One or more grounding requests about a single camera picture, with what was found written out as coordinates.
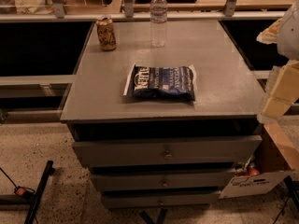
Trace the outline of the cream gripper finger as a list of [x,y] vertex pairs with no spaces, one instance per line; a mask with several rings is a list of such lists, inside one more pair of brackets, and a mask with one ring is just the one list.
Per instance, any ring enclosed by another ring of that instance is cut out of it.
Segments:
[[261,124],[273,123],[299,99],[299,61],[289,60],[274,66],[265,86],[257,119]]
[[258,34],[256,40],[266,45],[276,44],[281,21],[282,19],[279,18],[273,22],[269,27]]

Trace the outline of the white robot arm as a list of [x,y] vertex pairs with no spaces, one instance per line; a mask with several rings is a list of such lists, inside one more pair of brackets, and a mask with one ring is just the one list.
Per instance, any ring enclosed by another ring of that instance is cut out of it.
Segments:
[[258,121],[267,124],[282,117],[299,99],[299,2],[260,32],[256,40],[266,45],[276,44],[278,53],[289,59],[282,67],[274,66],[269,73],[257,116]]

